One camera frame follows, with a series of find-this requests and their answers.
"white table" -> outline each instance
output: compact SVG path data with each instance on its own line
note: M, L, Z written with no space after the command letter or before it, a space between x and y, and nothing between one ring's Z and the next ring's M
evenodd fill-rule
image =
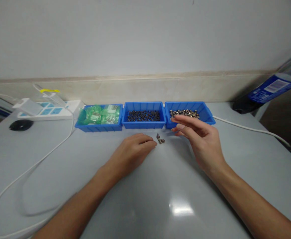
M264 129L250 114L228 103L207 104L218 117ZM14 114L0 123L0 192L40 160L69 132L70 121L38 121L27 131L8 129ZM291 220L291 154L272 136L220 121L226 161L265 199ZM47 217L79 190L125 137L144 132L166 140L105 197L82 238L250 238L243 223L197 166L186 139L168 130L84 133L76 130L28 177L0 200L0 234Z

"forearm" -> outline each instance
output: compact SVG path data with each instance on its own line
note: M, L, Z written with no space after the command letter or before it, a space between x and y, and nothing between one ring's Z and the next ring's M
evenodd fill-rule
M291 238L291 221L227 164L207 173L255 238Z
M89 183L74 195L33 238L79 238L98 205L117 181L107 168L100 168Z

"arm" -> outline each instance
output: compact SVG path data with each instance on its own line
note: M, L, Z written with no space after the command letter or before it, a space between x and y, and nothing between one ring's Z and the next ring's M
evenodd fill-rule
M102 199L123 177L143 163L157 145L142 133L123 140L109 161L40 230L34 239L79 238Z
M175 116L172 131L189 139L199 166L216 184L254 238L291 238L291 221L267 202L225 162L216 128L191 117Z

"left hand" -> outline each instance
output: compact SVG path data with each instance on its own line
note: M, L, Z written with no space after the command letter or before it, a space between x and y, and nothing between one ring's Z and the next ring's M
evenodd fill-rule
M122 141L103 167L120 180L140 166L156 146L157 143L148 135L132 135Z

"blue storage tray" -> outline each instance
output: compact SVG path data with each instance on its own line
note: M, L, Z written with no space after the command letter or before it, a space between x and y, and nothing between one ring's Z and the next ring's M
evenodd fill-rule
M119 114L119 120L117 124L89 124L89 125L78 125L78 121L75 125L75 128L81 129L84 132L105 132L105 131L122 131L122 124L121 124L121 118L122 118L122 104L110 104L110 105L118 105L120 106L120 114ZM84 110L88 107L91 107L93 105L87 105L84 107Z
M197 110L200 115L200 120L207 124L215 124L215 120L209 108L203 101L175 101L165 102L165 114L166 114L166 128L175 128L177 123L171 121L170 110Z
M128 122L129 111L157 110L160 121ZM123 108L122 124L125 128L163 128L166 123L165 110L162 102L126 102Z

